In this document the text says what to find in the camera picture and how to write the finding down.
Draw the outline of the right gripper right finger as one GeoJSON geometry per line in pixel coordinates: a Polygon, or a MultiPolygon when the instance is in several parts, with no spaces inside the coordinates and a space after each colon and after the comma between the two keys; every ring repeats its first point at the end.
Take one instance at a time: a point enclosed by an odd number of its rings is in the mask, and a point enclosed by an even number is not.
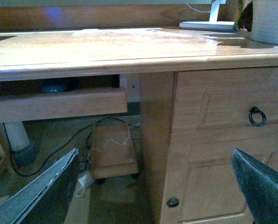
{"type": "Polygon", "coordinates": [[[235,149],[232,167],[256,224],[278,224],[278,172],[235,149]]]}

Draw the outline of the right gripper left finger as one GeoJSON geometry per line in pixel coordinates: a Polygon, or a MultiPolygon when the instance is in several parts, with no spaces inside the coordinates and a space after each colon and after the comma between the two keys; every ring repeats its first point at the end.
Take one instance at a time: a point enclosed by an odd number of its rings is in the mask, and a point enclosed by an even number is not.
{"type": "Polygon", "coordinates": [[[0,224],[63,224],[79,174],[74,148],[0,205],[0,224]]]}

